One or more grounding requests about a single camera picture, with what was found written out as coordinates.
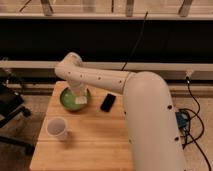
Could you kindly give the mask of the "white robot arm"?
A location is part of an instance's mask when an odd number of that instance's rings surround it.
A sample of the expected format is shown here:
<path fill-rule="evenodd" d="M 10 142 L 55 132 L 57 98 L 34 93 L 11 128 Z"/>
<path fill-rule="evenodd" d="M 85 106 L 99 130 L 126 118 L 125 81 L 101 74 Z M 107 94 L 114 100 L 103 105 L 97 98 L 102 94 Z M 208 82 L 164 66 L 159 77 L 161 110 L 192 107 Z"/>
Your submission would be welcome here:
<path fill-rule="evenodd" d="M 186 171 L 171 93 L 162 77 L 86 68 L 73 52 L 56 65 L 55 74 L 69 84 L 80 82 L 123 96 L 135 171 Z"/>

